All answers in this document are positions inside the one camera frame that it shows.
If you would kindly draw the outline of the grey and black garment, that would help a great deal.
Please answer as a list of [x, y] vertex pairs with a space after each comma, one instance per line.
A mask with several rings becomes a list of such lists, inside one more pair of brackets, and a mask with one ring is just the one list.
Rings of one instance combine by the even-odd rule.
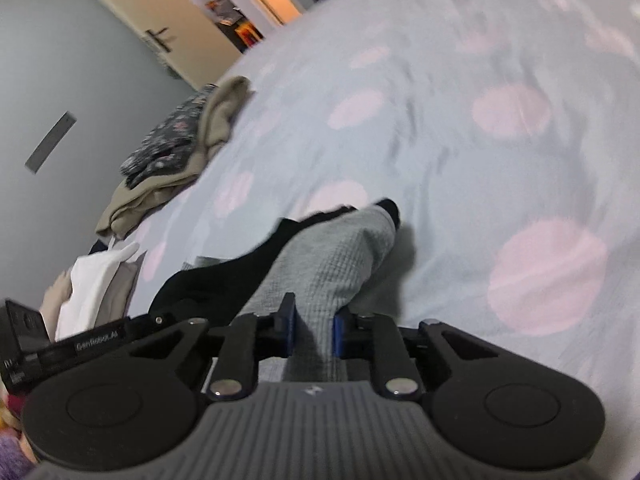
[[284, 218], [251, 252], [168, 278], [149, 311], [226, 326], [242, 314], [277, 310], [292, 292], [298, 314], [294, 352], [286, 360], [262, 361], [259, 379], [344, 382], [346, 365], [332, 353], [334, 314], [381, 266], [399, 226], [399, 209], [389, 198], [362, 209], [341, 207], [303, 220]]

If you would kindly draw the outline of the polka dot bed sheet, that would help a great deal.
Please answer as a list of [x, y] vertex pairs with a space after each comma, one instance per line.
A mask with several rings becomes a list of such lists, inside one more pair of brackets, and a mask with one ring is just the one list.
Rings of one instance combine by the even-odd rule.
[[139, 226], [141, 314], [199, 256], [388, 197], [358, 298], [590, 385], [593, 465], [639, 471], [639, 0], [323, 0], [233, 67], [254, 93], [194, 185]]

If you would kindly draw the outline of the cream bedroom door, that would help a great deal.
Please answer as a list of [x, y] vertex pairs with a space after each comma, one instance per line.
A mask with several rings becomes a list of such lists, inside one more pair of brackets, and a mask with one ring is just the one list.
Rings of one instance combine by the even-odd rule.
[[99, 0], [194, 89], [215, 82], [241, 52], [191, 0]]

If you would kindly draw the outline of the white folded garment stack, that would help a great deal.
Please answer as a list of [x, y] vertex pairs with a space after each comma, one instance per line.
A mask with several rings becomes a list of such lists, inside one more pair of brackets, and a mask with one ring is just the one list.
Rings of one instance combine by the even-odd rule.
[[62, 340], [96, 326], [99, 308], [119, 266], [139, 250], [138, 243], [79, 257], [70, 269], [70, 298], [62, 304], [54, 340]]

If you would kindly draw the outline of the black floral folded garment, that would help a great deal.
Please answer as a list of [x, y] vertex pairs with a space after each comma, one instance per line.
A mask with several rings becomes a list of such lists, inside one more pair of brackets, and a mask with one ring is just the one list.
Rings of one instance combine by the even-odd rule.
[[120, 166], [132, 190], [150, 177], [178, 174], [188, 163], [198, 140], [198, 125], [216, 84], [206, 84], [178, 105], [152, 129]]

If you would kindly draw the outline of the olive folded garment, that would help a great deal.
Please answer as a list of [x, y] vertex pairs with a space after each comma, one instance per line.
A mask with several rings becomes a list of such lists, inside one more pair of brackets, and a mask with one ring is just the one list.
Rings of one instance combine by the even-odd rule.
[[234, 76], [206, 84], [178, 105], [120, 165], [122, 182], [96, 234], [122, 240], [150, 211], [198, 180], [231, 139], [235, 118], [249, 98], [250, 81]]

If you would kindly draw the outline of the beige folded garment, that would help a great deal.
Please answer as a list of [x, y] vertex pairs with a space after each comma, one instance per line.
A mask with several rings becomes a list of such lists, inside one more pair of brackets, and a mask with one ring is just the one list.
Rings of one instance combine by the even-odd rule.
[[46, 290], [43, 296], [42, 305], [39, 309], [46, 326], [47, 334], [50, 341], [55, 340], [56, 326], [58, 326], [58, 317], [62, 305], [70, 299], [73, 286], [70, 279], [70, 271], [63, 271], [54, 281], [54, 283]]

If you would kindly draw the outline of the grey wall plate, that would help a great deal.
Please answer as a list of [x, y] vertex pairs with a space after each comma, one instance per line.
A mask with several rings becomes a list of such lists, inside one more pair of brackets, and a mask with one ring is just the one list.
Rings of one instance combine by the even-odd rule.
[[29, 155], [25, 162], [26, 169], [36, 174], [76, 122], [77, 119], [72, 113], [65, 112]]

